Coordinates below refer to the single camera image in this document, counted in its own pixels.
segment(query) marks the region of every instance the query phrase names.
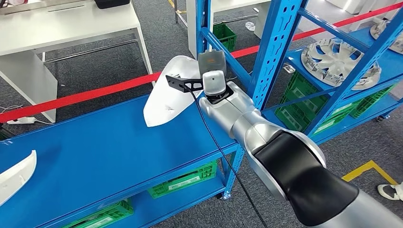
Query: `shoe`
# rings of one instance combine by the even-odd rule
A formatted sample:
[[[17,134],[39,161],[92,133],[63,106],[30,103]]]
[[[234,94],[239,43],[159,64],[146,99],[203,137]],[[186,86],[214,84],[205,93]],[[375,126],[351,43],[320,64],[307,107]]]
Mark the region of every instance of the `shoe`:
[[[378,192],[388,200],[403,201],[403,182],[399,185],[381,184],[378,185]]]

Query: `red barrier tape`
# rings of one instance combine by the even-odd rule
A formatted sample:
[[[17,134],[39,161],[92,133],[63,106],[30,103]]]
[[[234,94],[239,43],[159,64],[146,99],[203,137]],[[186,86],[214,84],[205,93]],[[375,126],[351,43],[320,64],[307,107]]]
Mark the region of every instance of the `red barrier tape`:
[[[396,3],[396,4],[391,5],[391,6],[380,8],[380,9],[377,9],[377,10],[374,10],[374,11],[371,11],[371,12],[368,12],[368,13],[364,13],[364,14],[361,14],[361,15],[358,15],[358,16],[355,16],[355,17],[352,17],[352,18],[348,18],[348,19],[339,21],[339,22],[337,22],[337,23],[335,23],[333,25],[336,26],[336,27],[341,27],[341,26],[344,26],[344,25],[348,25],[348,24],[363,20],[363,19],[367,19],[367,18],[376,16],[378,14],[382,14],[382,13],[386,13],[386,12],[398,9],[398,8],[400,8],[402,6],[403,6],[403,2]],[[325,31],[326,30],[324,28],[317,28],[317,29],[314,29],[314,30],[311,30],[311,31],[301,32],[301,33],[296,34],[293,37],[292,40],[293,41],[299,40],[299,39],[310,37],[310,36],[316,35],[318,33],[325,32]],[[234,51],[234,52],[232,52],[232,55],[234,56],[234,58],[238,58],[238,57],[247,56],[247,55],[256,53],[258,50],[259,50],[259,46],[253,46],[253,47],[249,47],[249,48],[246,48],[246,49],[243,49],[243,50]]]
[[[154,73],[151,75],[145,75],[142,77],[138,77],[135,79],[131,79],[125,82],[121,82],[115,85],[110,85],[106,87],[102,87],[99,89],[94,89],[86,92],[82,92],[79,94],[73,94],[70,96],[65,96],[56,100],[24,107],[18,110],[6,112],[3,114],[0,114],[0,123],[5,123],[9,120],[16,120],[18,118],[24,117],[24,116],[33,116],[35,114],[39,114],[41,112],[55,109],[55,108],[61,108],[67,105],[87,101],[90,99],[94,99],[100,96],[105,96],[108,94],[113,94],[119,91],[123,91],[126,89],[130,89],[136,86],[140,86],[146,83],[150,83],[152,81],[155,81],[158,79],[160,76],[161,72]]]
[[[374,10],[374,11],[371,11],[371,12],[368,12],[365,14],[361,14],[361,15],[358,15],[358,16],[355,16],[355,17],[352,17],[349,19],[339,21],[333,25],[336,27],[348,25],[348,24],[351,24],[351,23],[354,23],[354,22],[357,22],[357,21],[360,21],[360,20],[363,20],[366,18],[376,16],[378,14],[382,14],[382,13],[386,13],[386,12],[398,9],[402,6],[403,6],[403,2],[396,3],[391,6],[387,6],[387,7],[381,8],[381,9],[377,9],[377,10]],[[302,38],[305,38],[308,36],[313,36],[313,35],[316,35],[318,33],[324,32],[324,31],[325,31],[324,28],[317,28],[317,29],[314,29],[311,31],[302,32],[302,33],[296,34],[293,37],[293,40],[298,40],[298,39],[302,39]],[[239,58],[242,56],[256,53],[258,50],[259,50],[259,46],[253,46],[253,47],[249,47],[249,48],[246,48],[243,50],[234,51],[231,54],[232,54],[232,56],[234,56],[234,58]],[[157,80],[158,77],[160,76],[160,74],[161,74],[161,72],[157,72],[154,74],[145,75],[142,77],[131,79],[129,81],[121,82],[121,83],[118,83],[115,85],[110,85],[110,86],[106,86],[103,88],[82,92],[79,94],[65,96],[65,97],[62,97],[62,98],[59,98],[56,100],[43,102],[40,104],[9,111],[9,112],[0,114],[0,123],[5,123],[9,120],[16,120],[16,119],[24,117],[24,116],[33,116],[35,114],[39,114],[41,112],[45,112],[45,111],[52,110],[55,108],[61,108],[61,107],[67,106],[67,105],[72,105],[75,103],[91,100],[91,99],[94,99],[94,98],[97,98],[100,96],[105,96],[108,94],[120,92],[120,91],[130,89],[130,88],[133,88],[136,86],[147,84],[147,83]]]
[[[403,6],[403,2],[396,3],[394,5],[387,6],[387,7],[384,7],[384,8],[380,8],[380,9],[377,9],[377,10],[374,10],[374,11],[371,11],[371,12],[368,12],[368,13],[364,13],[364,14],[361,14],[361,15],[358,15],[358,16],[355,16],[355,17],[352,17],[352,18],[348,18],[348,19],[339,21],[339,22],[337,22],[337,23],[335,23],[333,25],[336,26],[336,27],[341,27],[341,26],[348,25],[348,24],[351,24],[351,23],[354,23],[354,22],[357,22],[357,21],[360,21],[360,20],[363,20],[363,19],[366,19],[366,18],[370,18],[370,17],[376,16],[376,15],[379,15],[379,14],[382,14],[382,13],[386,13],[386,12],[398,9],[401,6]],[[305,37],[310,37],[310,36],[316,35],[318,33],[324,32],[324,31],[326,31],[324,28],[317,28],[317,29],[314,29],[314,30],[311,30],[311,31],[301,32],[299,34],[296,34],[294,36],[293,40],[298,40],[298,39],[302,39],[302,38],[305,38]]]

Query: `white table leg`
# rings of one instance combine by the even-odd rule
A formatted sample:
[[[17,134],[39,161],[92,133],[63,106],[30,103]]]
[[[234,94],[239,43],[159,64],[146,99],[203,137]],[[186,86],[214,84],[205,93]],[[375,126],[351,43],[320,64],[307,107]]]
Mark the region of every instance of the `white table leg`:
[[[188,46],[191,54],[196,59],[196,1],[186,0],[186,18],[188,22]]]
[[[145,47],[143,33],[141,32],[141,27],[137,27],[134,29],[134,34],[137,37],[141,56],[143,57],[143,61],[145,64],[145,68],[147,68],[148,74],[152,74],[153,70],[151,69],[150,59],[148,58],[147,48]]]
[[[264,2],[257,8],[259,10],[258,17],[256,18],[255,35],[262,39],[264,25],[266,23],[267,14],[269,13],[270,2]]]
[[[32,51],[0,56],[0,76],[32,105],[57,98],[58,81]],[[56,121],[56,109],[42,114]]]

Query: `black cable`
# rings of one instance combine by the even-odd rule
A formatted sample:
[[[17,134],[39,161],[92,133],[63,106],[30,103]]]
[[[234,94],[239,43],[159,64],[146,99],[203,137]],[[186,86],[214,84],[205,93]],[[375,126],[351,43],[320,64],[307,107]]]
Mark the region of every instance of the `black cable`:
[[[255,210],[256,214],[258,215],[258,217],[259,217],[260,221],[262,222],[263,226],[264,226],[265,228],[268,228],[268,226],[266,225],[266,222],[263,220],[263,218],[262,218],[262,216],[260,215],[258,209],[256,208],[255,204],[253,203],[252,198],[250,197],[249,193],[246,191],[245,186],[243,185],[242,181],[241,181],[240,178],[238,177],[237,172],[235,171],[234,167],[231,165],[231,163],[230,163],[230,161],[228,160],[228,158],[225,156],[224,151],[222,151],[222,148],[221,148],[220,145],[218,144],[216,138],[214,137],[213,133],[211,132],[209,126],[207,125],[207,122],[206,122],[206,120],[204,119],[204,116],[203,116],[203,112],[202,112],[202,110],[201,110],[201,108],[200,108],[199,102],[197,102],[196,96],[193,94],[193,92],[191,91],[191,89],[190,89],[187,85],[185,85],[184,88],[185,88],[187,91],[189,91],[190,94],[193,96],[194,102],[196,103],[197,109],[199,110],[199,114],[200,114],[201,120],[203,120],[204,126],[206,126],[206,129],[207,129],[207,131],[209,132],[209,134],[210,134],[211,138],[213,139],[214,143],[216,144],[216,146],[218,147],[218,149],[219,149],[220,152],[222,153],[223,157],[224,157],[225,160],[227,161],[228,165],[231,167],[232,171],[234,172],[235,177],[237,178],[238,182],[240,183],[240,186],[242,187],[243,191],[245,192],[246,197],[248,197],[248,200],[249,200],[250,204],[252,205],[253,209]]]

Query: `black bracket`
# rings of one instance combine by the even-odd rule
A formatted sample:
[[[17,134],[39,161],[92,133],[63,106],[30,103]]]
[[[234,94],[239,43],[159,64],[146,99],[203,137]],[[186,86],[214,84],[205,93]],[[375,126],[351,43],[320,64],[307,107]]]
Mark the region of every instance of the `black bracket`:
[[[166,80],[168,81],[168,85],[172,88],[175,88],[182,93],[190,92],[186,86],[192,91],[199,91],[203,89],[203,80],[201,78],[193,79],[193,78],[180,78],[180,77],[171,77],[166,75]]]

